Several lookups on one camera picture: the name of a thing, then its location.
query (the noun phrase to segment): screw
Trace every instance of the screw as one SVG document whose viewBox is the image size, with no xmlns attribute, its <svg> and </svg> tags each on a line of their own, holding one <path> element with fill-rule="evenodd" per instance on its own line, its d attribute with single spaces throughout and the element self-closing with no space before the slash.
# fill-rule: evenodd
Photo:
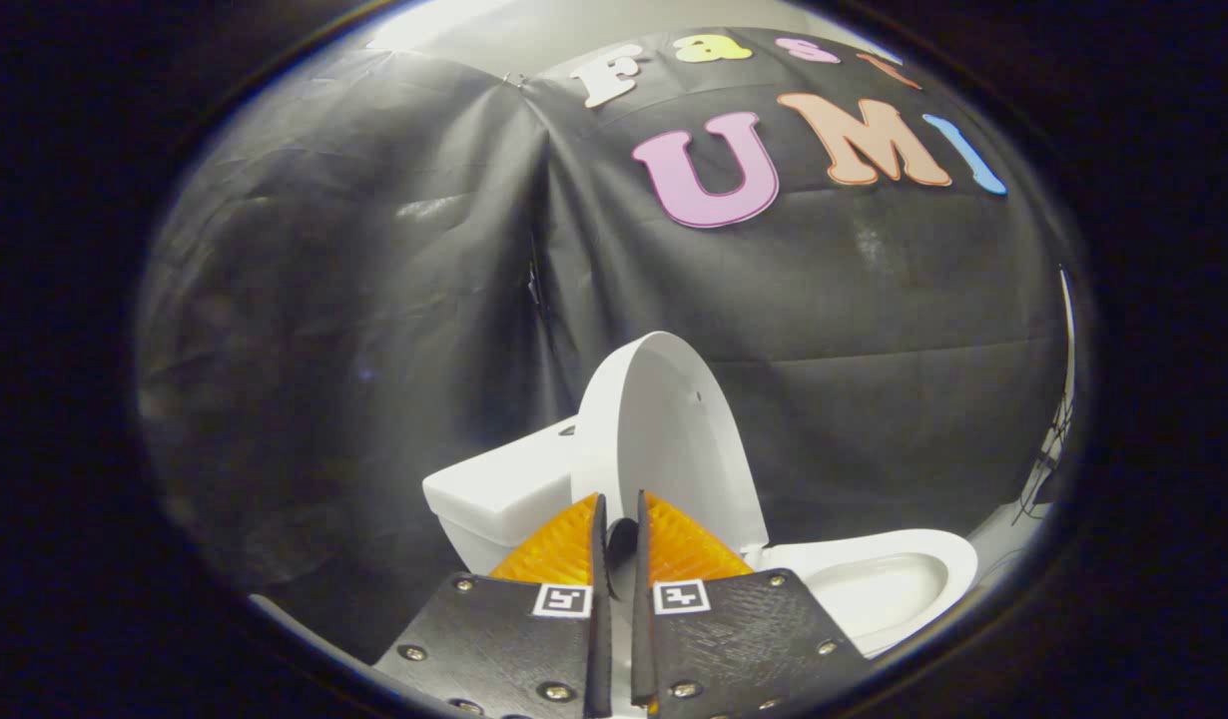
<svg viewBox="0 0 1228 719">
<path fill-rule="evenodd" d="M 538 693 L 546 701 L 571 701 L 573 690 L 561 683 L 545 683 L 538 687 Z"/>
<path fill-rule="evenodd" d="M 702 687 L 698 686 L 698 682 L 677 682 L 672 686 L 672 696 L 677 699 L 690 699 L 693 696 L 699 696 L 702 692 Z"/>
<path fill-rule="evenodd" d="M 463 710 L 470 710 L 473 714 L 485 715 L 485 710 L 480 706 L 473 704 L 467 699 L 451 699 L 451 704 L 459 707 Z"/>
<path fill-rule="evenodd" d="M 415 647 L 413 643 L 404 643 L 397 647 L 397 654 L 403 655 L 410 661 L 422 661 L 427 659 L 427 652 L 424 652 L 422 647 Z"/>
</svg>

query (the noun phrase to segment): orange soft gripper pad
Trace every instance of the orange soft gripper pad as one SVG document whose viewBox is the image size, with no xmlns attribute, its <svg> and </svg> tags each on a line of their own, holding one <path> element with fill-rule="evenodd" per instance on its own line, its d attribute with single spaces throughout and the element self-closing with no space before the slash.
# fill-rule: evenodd
<svg viewBox="0 0 1228 719">
<path fill-rule="evenodd" d="M 597 494 L 575 502 L 532 534 L 490 577 L 538 584 L 592 584 L 592 515 Z"/>
<path fill-rule="evenodd" d="M 740 556 L 684 512 L 645 492 L 650 521 L 650 586 L 655 582 L 725 579 L 750 574 Z"/>
</svg>

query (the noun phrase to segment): toilet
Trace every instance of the toilet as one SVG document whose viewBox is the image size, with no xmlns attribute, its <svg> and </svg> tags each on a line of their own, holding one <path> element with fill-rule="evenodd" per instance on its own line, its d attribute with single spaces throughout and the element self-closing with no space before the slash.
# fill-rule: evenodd
<svg viewBox="0 0 1228 719">
<path fill-rule="evenodd" d="M 605 496 L 612 526 L 636 518 L 642 488 L 696 519 L 752 569 L 796 572 L 867 658 L 950 609 L 977 572 L 974 546 L 937 529 L 769 546 L 728 401 L 702 357 L 669 333 L 614 351 L 578 415 L 424 480 L 429 508 L 480 574 L 592 492 Z"/>
</svg>

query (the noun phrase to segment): letter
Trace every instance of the letter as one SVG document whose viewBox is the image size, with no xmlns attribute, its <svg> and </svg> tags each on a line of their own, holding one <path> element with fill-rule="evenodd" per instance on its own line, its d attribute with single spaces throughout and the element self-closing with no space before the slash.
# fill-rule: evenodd
<svg viewBox="0 0 1228 719">
<path fill-rule="evenodd" d="M 774 40 L 774 45 L 786 47 L 788 55 L 810 63 L 839 63 L 841 60 L 824 50 L 823 47 L 812 44 L 809 40 L 796 40 L 793 37 L 780 37 Z"/>
<path fill-rule="evenodd" d="M 823 147 L 831 155 L 828 175 L 842 184 L 869 184 L 876 182 L 876 169 L 857 158 L 855 147 L 867 155 L 890 179 L 898 180 L 898 155 L 903 156 L 906 177 L 921 184 L 947 186 L 952 175 L 938 167 L 937 161 L 925 150 L 910 128 L 898 117 L 892 104 L 876 99 L 860 99 L 862 121 L 836 108 L 818 94 L 779 94 L 777 103 L 801 113 L 814 129 Z"/>
<path fill-rule="evenodd" d="M 710 63 L 712 60 L 745 60 L 752 50 L 739 47 L 733 37 L 723 34 L 691 34 L 675 40 L 677 60 L 686 63 Z"/>
<path fill-rule="evenodd" d="M 889 65 L 882 63 L 880 60 L 878 60 L 878 59 L 876 59 L 876 58 L 873 58 L 873 56 L 871 56 L 871 55 L 868 55 L 866 53 L 857 53 L 857 55 L 861 59 L 867 60 L 868 63 L 876 65 L 876 67 L 883 69 L 884 74 L 887 74 L 887 76 L 896 79 L 898 82 L 903 82 L 903 83 L 910 85 L 911 87 L 915 87 L 916 90 L 921 90 L 921 86 L 916 85 L 915 82 L 911 82 L 906 77 L 900 76 L 900 74 L 898 74 L 898 70 L 890 67 Z"/>
<path fill-rule="evenodd" d="M 738 160 L 743 182 L 737 190 L 713 195 L 698 182 L 686 146 L 690 133 L 667 131 L 650 137 L 632 150 L 632 158 L 650 169 L 650 182 L 668 217 L 691 228 L 718 228 L 759 215 L 777 196 L 777 172 L 761 139 L 755 135 L 755 113 L 729 113 L 710 120 L 705 128 L 725 137 Z"/>
<path fill-rule="evenodd" d="M 636 87 L 636 81 L 632 79 L 619 79 L 619 76 L 634 76 L 641 72 L 641 66 L 632 59 L 640 54 L 641 45 L 623 45 L 618 50 L 575 67 L 569 76 L 581 79 L 583 87 L 587 87 L 587 101 L 583 102 L 586 108 L 604 104 Z"/>
<path fill-rule="evenodd" d="M 979 156 L 974 146 L 969 145 L 969 140 L 964 140 L 964 136 L 960 135 L 960 128 L 953 126 L 950 121 L 943 118 L 933 115 L 921 115 L 921 118 L 925 118 L 925 123 L 931 124 L 931 126 L 936 126 L 952 142 L 952 147 L 955 147 L 955 151 L 960 153 L 965 163 L 969 163 L 969 167 L 974 169 L 974 182 L 982 185 L 982 190 L 993 191 L 997 195 L 1007 195 L 1009 193 L 1006 183 L 1002 183 L 1001 178 L 997 178 L 991 172 L 987 163 L 984 163 L 982 156 Z"/>
</svg>

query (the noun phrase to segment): toilet lid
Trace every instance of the toilet lid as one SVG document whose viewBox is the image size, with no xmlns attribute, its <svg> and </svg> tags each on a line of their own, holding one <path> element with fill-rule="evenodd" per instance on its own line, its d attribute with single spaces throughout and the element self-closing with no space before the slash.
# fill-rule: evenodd
<svg viewBox="0 0 1228 719">
<path fill-rule="evenodd" d="M 614 351 L 578 409 L 570 494 L 605 494 L 610 523 L 636 518 L 651 491 L 731 550 L 769 544 L 734 415 L 702 357 L 680 337 L 651 333 Z"/>
</svg>

